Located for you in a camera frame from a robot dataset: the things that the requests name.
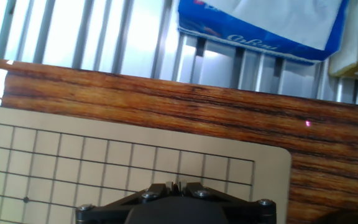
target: wooden table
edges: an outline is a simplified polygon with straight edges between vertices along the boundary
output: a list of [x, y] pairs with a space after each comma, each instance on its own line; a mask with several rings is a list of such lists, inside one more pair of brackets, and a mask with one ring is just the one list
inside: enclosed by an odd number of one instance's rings
[[0, 60], [2, 106], [287, 149], [288, 223], [358, 209], [358, 106]]

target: vertical bars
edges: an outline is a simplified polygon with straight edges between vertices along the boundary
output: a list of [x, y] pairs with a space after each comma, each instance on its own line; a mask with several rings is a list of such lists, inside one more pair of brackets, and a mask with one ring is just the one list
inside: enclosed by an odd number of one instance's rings
[[81, 68], [82, 58], [84, 56], [85, 42], [89, 31], [89, 21], [93, 8], [94, 0], [85, 0], [83, 14], [81, 18], [80, 29], [78, 31], [77, 42], [75, 45], [72, 68]]
[[121, 15], [121, 25], [118, 33], [116, 53], [112, 62], [111, 73], [120, 73], [122, 68], [122, 61], [124, 60], [124, 51], [127, 44], [127, 36], [129, 30], [129, 23], [131, 22], [132, 8], [134, 0], [126, 0]]
[[2, 22], [1, 32], [0, 32], [0, 59], [3, 59], [5, 56], [7, 38], [9, 37], [9, 31], [12, 26], [13, 12], [15, 9], [16, 0], [8, 0], [5, 9], [4, 20]]
[[34, 63], [42, 63], [44, 60], [45, 46], [47, 44], [48, 33], [50, 28], [50, 21], [52, 20], [53, 7], [56, 0], [47, 0], [42, 17], [40, 33], [38, 36], [37, 46], [35, 47]]

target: grid lines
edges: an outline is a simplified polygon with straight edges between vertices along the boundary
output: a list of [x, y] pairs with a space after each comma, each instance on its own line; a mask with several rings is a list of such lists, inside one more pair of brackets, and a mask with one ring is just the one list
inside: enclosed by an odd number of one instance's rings
[[[17, 143], [15, 142], [15, 130], [17, 128], [29, 132], [29, 136], [31, 136], [32, 139], [29, 138], [29, 142], [22, 145], [28, 146], [31, 144], [31, 150], [24, 147], [14, 147], [14, 144]], [[53, 217], [57, 215], [52, 211], [53, 206], [75, 208], [79, 206], [78, 203], [82, 203], [84, 200], [94, 201], [95, 205], [103, 206], [103, 198], [126, 197], [129, 194], [147, 188], [150, 183], [160, 181], [200, 181], [208, 187], [232, 194], [236, 197], [243, 196], [245, 200], [249, 200], [252, 193], [255, 167], [255, 162], [252, 160], [5, 124], [0, 124], [0, 129], [5, 130], [2, 133], [8, 133], [8, 130], [12, 129], [10, 137], [0, 136], [2, 142], [4, 138], [10, 140], [10, 145], [0, 144], [0, 150], [8, 153], [7, 166], [4, 167], [4, 169], [0, 169], [0, 174], [4, 175], [4, 186], [0, 193], [0, 222], [24, 223], [38, 218], [45, 220], [46, 224], [48, 224], [49, 220], [56, 220], [56, 217]], [[58, 134], [57, 146], [49, 143], [51, 141], [48, 139], [45, 139], [50, 138], [50, 136], [54, 134]], [[103, 151], [103, 155], [100, 155], [100, 157], [103, 157], [102, 160], [84, 157], [87, 139], [107, 141], [105, 151]], [[112, 144], [112, 142], [120, 142], [128, 144], [128, 146], [130, 144], [131, 148], [128, 161], [120, 161], [119, 163], [111, 162], [112, 160], [109, 158], [117, 156], [117, 154], [113, 153], [114, 150], [116, 150], [114, 147], [116, 145]], [[148, 151], [146, 152], [142, 147], [147, 147]], [[30, 154], [30, 156], [26, 156], [30, 158], [27, 174], [11, 171], [12, 166], [25, 166], [25, 162], [19, 165], [17, 165], [17, 163], [11, 163], [11, 155], [13, 152], [21, 155]], [[150, 161], [144, 163], [144, 161], [142, 161], [143, 158], [150, 159]], [[61, 166], [64, 159], [78, 164], [78, 168]], [[211, 162], [208, 163], [208, 161], [212, 161], [212, 159], [221, 161], [221, 163], [227, 161], [227, 164], [219, 167], [220, 169], [224, 169], [224, 177], [222, 175], [218, 176], [215, 172], [207, 172], [207, 170], [212, 169], [212, 165], [218, 165]], [[245, 175], [245, 177], [232, 175], [231, 172], [233, 169], [230, 168], [231, 161], [233, 160], [236, 161], [237, 167], [244, 167], [244, 172], [249, 174]], [[92, 166], [101, 166], [102, 168], [100, 172], [96, 170], [84, 170], [84, 163], [88, 165], [93, 164]], [[72, 169], [72, 172], [75, 172], [76, 175], [70, 178], [57, 176], [58, 171], [69, 172], [67, 169]], [[82, 181], [86, 171], [90, 172], [92, 178], [94, 177], [97, 182]], [[6, 195], [8, 176], [27, 179], [27, 182], [16, 183], [25, 190], [24, 198]], [[110, 178], [117, 180], [114, 181], [113, 184], [111, 181], [106, 182], [106, 180]], [[50, 189], [46, 186], [40, 186], [40, 183], [48, 183]], [[67, 198], [57, 201], [58, 203], [54, 201], [54, 194], [58, 194], [59, 192], [64, 193], [64, 190], [68, 189], [73, 189], [73, 193], [67, 191], [67, 196], [65, 195]], [[39, 198], [38, 196], [35, 197], [34, 194], [45, 194], [45, 198], [41, 196]], [[14, 200], [15, 203], [23, 203], [22, 216], [19, 221], [10, 218], [9, 214], [8, 216], [2, 217], [3, 206], [6, 201], [5, 198], [8, 198], [7, 200]], [[39, 208], [46, 209], [44, 212], [39, 212], [39, 210], [41, 210]], [[71, 214], [70, 223], [73, 223], [73, 214], [74, 213]]]

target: blue tissue package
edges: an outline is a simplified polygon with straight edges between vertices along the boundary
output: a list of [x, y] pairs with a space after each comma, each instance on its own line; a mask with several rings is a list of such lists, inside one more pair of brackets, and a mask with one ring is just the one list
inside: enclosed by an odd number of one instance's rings
[[179, 31], [209, 40], [284, 57], [305, 63], [318, 63], [341, 46], [349, 0], [343, 0], [324, 50], [299, 44], [236, 19], [200, 0], [181, 0]]

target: metal grille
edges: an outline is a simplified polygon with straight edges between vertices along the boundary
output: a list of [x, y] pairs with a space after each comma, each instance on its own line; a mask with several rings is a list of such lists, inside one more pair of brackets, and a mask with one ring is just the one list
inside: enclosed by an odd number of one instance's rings
[[177, 31], [179, 0], [0, 1], [0, 58], [358, 104], [358, 81]]
[[[161, 153], [160, 160], [177, 155], [176, 170], [157, 166]], [[224, 161], [223, 179], [205, 175], [206, 161], [214, 158]], [[252, 160], [0, 124], [0, 222], [73, 223], [71, 210], [81, 204], [105, 205], [162, 180], [220, 185], [217, 190], [229, 194], [235, 188], [252, 200], [252, 179], [233, 181], [231, 163], [248, 164], [242, 174], [253, 176]]]

